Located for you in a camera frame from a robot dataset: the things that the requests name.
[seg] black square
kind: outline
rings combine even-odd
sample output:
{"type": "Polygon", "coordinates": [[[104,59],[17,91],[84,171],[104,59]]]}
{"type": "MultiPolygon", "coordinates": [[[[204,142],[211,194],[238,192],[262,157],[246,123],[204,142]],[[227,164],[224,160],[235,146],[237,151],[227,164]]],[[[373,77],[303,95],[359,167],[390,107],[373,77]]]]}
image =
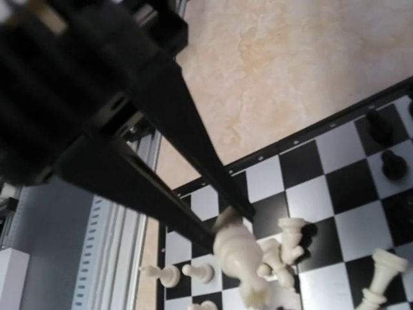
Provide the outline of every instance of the black square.
{"type": "Polygon", "coordinates": [[[206,302],[207,300],[210,300],[214,304],[217,305],[218,310],[223,310],[222,309],[222,293],[211,293],[211,294],[205,294],[205,295],[200,295],[200,296],[193,296],[192,297],[192,303],[193,304],[202,304],[203,302],[206,302]]]}
{"type": "Polygon", "coordinates": [[[278,219],[288,217],[285,192],[253,203],[256,209],[252,230],[257,239],[272,236],[281,232],[278,219]]]}
{"type": "MultiPolygon", "coordinates": [[[[182,267],[186,264],[191,264],[191,261],[189,260],[187,262],[177,263],[175,264],[175,266],[179,269],[179,272],[181,272],[182,267]]],[[[192,289],[191,289],[191,277],[190,276],[181,275],[181,279],[179,280],[178,284],[175,287],[166,289],[166,299],[189,297],[191,295],[192,295],[192,289]]]]}
{"type": "MultiPolygon", "coordinates": [[[[374,261],[371,256],[359,258],[347,262],[346,269],[348,274],[348,281],[350,283],[350,290],[353,299],[354,307],[361,303],[363,298],[363,288],[369,287],[374,274],[374,261]]],[[[389,284],[385,296],[387,302],[380,306],[380,309],[386,308],[388,305],[406,302],[405,289],[401,281],[401,275],[397,275],[395,279],[389,284]]]]}
{"type": "Polygon", "coordinates": [[[239,287],[241,281],[237,278],[230,278],[225,273],[222,273],[222,288],[223,289],[233,289],[234,287],[239,287]]]}
{"type": "Polygon", "coordinates": [[[357,120],[355,124],[359,133],[361,144],[363,144],[363,148],[367,156],[373,155],[374,153],[385,150],[388,147],[408,139],[406,129],[394,105],[389,105],[388,107],[378,110],[378,113],[380,116],[383,116],[385,119],[389,120],[391,124],[393,124],[393,141],[386,147],[375,142],[368,133],[368,121],[366,117],[357,120]]]}
{"type": "Polygon", "coordinates": [[[299,272],[326,267],[343,261],[334,218],[308,224],[302,229],[300,245],[305,253],[298,260],[299,272]]]}
{"type": "MultiPolygon", "coordinates": [[[[187,206],[191,208],[191,195],[185,196],[184,198],[181,198],[181,200],[183,201],[183,203],[187,206]]],[[[171,228],[171,227],[167,227],[167,232],[170,233],[171,231],[174,231],[175,229],[171,228]]]]}
{"type": "Polygon", "coordinates": [[[315,141],[280,155],[279,162],[286,189],[323,174],[315,141]]]}
{"type": "MultiPolygon", "coordinates": [[[[239,189],[241,189],[241,192],[244,194],[245,197],[248,197],[248,189],[247,189],[247,176],[245,172],[241,172],[235,176],[232,177],[238,185],[239,189]]],[[[227,203],[224,198],[219,197],[218,199],[218,207],[219,207],[219,213],[222,213],[227,207],[229,206],[229,203],[227,203]]]]}
{"type": "Polygon", "coordinates": [[[403,202],[407,200],[408,196],[413,196],[413,189],[381,201],[395,246],[413,242],[412,210],[411,207],[410,210],[403,208],[403,202]]]}
{"type": "MultiPolygon", "coordinates": [[[[203,223],[208,227],[208,228],[212,228],[212,226],[215,224],[215,221],[217,220],[217,216],[215,218],[209,218],[205,221],[203,221],[203,223]]],[[[192,245],[192,258],[197,258],[200,256],[204,256],[204,255],[208,255],[211,254],[210,251],[208,251],[207,249],[200,247],[199,245],[195,244],[195,243],[191,243],[192,245]]]]}
{"type": "Polygon", "coordinates": [[[333,171],[326,175],[326,179],[336,214],[378,198],[367,160],[333,171]]]}

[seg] metal frame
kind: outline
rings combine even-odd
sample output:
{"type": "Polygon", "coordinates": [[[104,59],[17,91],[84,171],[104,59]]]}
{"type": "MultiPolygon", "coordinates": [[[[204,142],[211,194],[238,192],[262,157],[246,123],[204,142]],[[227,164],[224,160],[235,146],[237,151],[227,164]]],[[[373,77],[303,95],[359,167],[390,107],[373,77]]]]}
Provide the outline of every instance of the metal frame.
{"type": "MultiPolygon", "coordinates": [[[[153,169],[160,143],[136,148],[153,169]]],[[[10,222],[7,247],[31,256],[22,310],[135,309],[145,215],[52,180],[23,188],[10,222]]]]}

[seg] white square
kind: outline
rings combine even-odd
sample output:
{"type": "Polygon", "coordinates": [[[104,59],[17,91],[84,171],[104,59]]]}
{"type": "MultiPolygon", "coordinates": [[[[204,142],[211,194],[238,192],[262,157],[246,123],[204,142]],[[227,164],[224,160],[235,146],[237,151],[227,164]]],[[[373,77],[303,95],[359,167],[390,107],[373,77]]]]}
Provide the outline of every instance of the white square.
{"type": "Polygon", "coordinates": [[[324,173],[365,158],[354,122],[346,123],[316,138],[324,173]]]}
{"type": "Polygon", "coordinates": [[[222,292],[222,309],[224,310],[247,310],[244,306],[238,287],[226,289],[222,292]]]}
{"type": "Polygon", "coordinates": [[[247,174],[248,198],[251,203],[284,191],[278,156],[251,166],[245,172],[247,174]]]}
{"type": "Polygon", "coordinates": [[[192,303],[192,297],[165,300],[165,310],[186,310],[192,303]]]}
{"type": "Polygon", "coordinates": [[[210,185],[192,193],[191,209],[201,221],[219,215],[218,193],[210,185]]]}
{"type": "Polygon", "coordinates": [[[411,308],[407,302],[403,302],[397,305],[388,305],[385,310],[411,310],[411,308]]]}
{"type": "Polygon", "coordinates": [[[393,246],[380,201],[341,213],[335,220],[345,262],[393,246]]]}
{"type": "Polygon", "coordinates": [[[405,286],[406,297],[409,302],[413,302],[413,242],[396,247],[396,254],[408,260],[409,266],[401,275],[405,286]]]}
{"type": "Polygon", "coordinates": [[[395,100],[394,105],[399,112],[400,118],[405,124],[405,128],[409,137],[413,138],[413,118],[408,112],[408,106],[412,100],[408,96],[404,96],[395,100]]]}
{"type": "Polygon", "coordinates": [[[344,263],[299,274],[304,310],[353,309],[344,263]]]}
{"type": "Polygon", "coordinates": [[[215,293],[222,290],[222,272],[219,263],[212,254],[194,258],[191,265],[199,267],[201,265],[211,265],[214,269],[214,277],[209,283],[202,283],[197,278],[191,278],[192,296],[215,293]]]}
{"type": "Polygon", "coordinates": [[[315,223],[334,215],[325,176],[286,190],[290,217],[315,223]]]}
{"type": "Polygon", "coordinates": [[[413,184],[413,143],[408,140],[389,148],[394,154],[403,157],[406,160],[409,171],[407,175],[398,181],[390,181],[386,178],[381,170],[383,162],[381,161],[381,152],[367,158],[368,165],[372,172],[374,183],[381,199],[406,191],[413,184]]]}
{"type": "Polygon", "coordinates": [[[191,242],[175,231],[168,232],[165,242],[165,266],[185,262],[191,258],[191,242]]]}

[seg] marble floor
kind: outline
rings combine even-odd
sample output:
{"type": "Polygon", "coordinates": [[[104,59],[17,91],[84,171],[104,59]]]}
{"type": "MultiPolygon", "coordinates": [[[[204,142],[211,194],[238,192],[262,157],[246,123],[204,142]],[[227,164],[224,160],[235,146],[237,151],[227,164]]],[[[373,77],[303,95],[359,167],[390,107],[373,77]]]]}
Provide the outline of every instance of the marble floor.
{"type": "MultiPolygon", "coordinates": [[[[191,0],[177,58],[227,164],[413,75],[413,0],[191,0]]],[[[163,140],[157,173],[197,178],[163,140]]],[[[151,220],[144,264],[156,263],[151,220]]],[[[141,279],[138,309],[155,309],[141,279]]]]}

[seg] white rook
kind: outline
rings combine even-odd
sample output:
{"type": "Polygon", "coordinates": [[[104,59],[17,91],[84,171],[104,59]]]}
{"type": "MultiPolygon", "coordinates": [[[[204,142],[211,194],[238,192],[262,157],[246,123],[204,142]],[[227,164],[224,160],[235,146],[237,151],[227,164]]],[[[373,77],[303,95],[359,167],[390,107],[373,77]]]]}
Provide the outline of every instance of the white rook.
{"type": "Polygon", "coordinates": [[[166,266],[162,270],[160,270],[159,267],[148,265],[145,267],[140,267],[139,270],[145,276],[160,279],[162,285],[165,287],[175,287],[181,279],[179,269],[173,265],[166,266]]]}
{"type": "Polygon", "coordinates": [[[208,283],[214,276],[214,269],[211,265],[202,265],[199,267],[185,265],[182,267],[182,273],[185,276],[192,276],[197,278],[202,283],[208,283]]]}
{"type": "Polygon", "coordinates": [[[373,253],[374,275],[368,289],[363,289],[363,301],[356,310],[376,310],[386,302],[384,293],[399,273],[405,272],[408,262],[392,253],[376,249],[373,253]]]}

